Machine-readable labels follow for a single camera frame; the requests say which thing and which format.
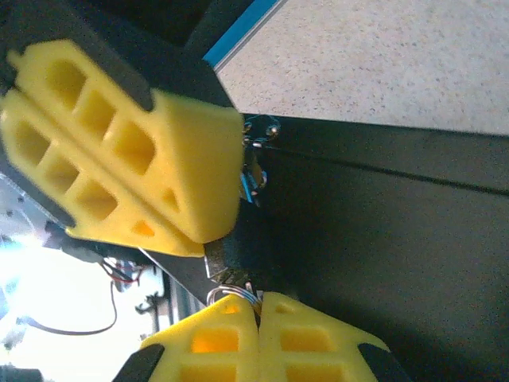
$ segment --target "gray speckled surface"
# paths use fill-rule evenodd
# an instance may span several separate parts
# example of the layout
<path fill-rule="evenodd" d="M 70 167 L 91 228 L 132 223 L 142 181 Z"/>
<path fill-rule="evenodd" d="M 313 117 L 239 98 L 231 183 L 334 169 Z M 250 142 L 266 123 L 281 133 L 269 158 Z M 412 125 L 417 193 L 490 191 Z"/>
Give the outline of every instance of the gray speckled surface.
<path fill-rule="evenodd" d="M 509 1 L 288 0 L 220 78 L 245 112 L 509 134 Z"/>

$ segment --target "yellow plastic bracket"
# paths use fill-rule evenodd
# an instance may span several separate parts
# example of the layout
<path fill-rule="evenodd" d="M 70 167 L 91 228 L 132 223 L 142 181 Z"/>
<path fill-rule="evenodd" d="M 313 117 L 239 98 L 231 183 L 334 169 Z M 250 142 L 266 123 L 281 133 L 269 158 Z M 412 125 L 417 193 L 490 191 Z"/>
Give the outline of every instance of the yellow plastic bracket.
<path fill-rule="evenodd" d="M 227 296 L 147 338 L 165 347 L 150 382 L 255 382 L 258 331 L 246 300 Z"/>
<path fill-rule="evenodd" d="M 235 109 L 153 89 L 146 112 L 71 41 L 8 61 L 21 93 L 2 105 L 9 160 L 69 211 L 72 235 L 201 256 L 231 231 L 243 163 Z"/>
<path fill-rule="evenodd" d="M 145 340 L 165 347 L 150 382 L 376 382 L 358 349 L 377 337 L 282 294 L 251 306 L 228 296 Z"/>

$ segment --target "black metal panel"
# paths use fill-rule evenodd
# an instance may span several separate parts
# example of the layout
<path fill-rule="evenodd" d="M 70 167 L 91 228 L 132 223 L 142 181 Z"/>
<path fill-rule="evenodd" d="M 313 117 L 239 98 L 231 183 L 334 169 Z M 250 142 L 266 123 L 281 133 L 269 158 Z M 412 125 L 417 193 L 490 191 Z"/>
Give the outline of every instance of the black metal panel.
<path fill-rule="evenodd" d="M 509 194 L 509 138 L 277 117 L 278 149 L 425 181 Z"/>
<path fill-rule="evenodd" d="M 170 44 L 184 46 L 211 0 L 145 0 L 142 6 L 139 0 L 87 2 L 133 22 L 137 27 L 158 35 Z"/>
<path fill-rule="evenodd" d="M 145 253 L 202 304 L 207 304 L 207 294 L 217 284 L 207 278 L 203 258 L 176 257 L 154 251 Z"/>
<path fill-rule="evenodd" d="M 204 56 L 243 14 L 253 0 L 212 0 L 185 48 Z"/>
<path fill-rule="evenodd" d="M 364 138 L 378 149 L 338 163 L 342 148 L 355 157 L 346 148 L 362 147 L 355 134 L 334 138 L 333 123 L 280 120 L 281 148 L 260 160 L 269 174 L 262 206 L 274 217 L 274 253 L 303 303 L 382 338 L 416 380 L 507 375 L 509 163 L 480 144 L 505 147 L 507 139 L 372 127 Z"/>

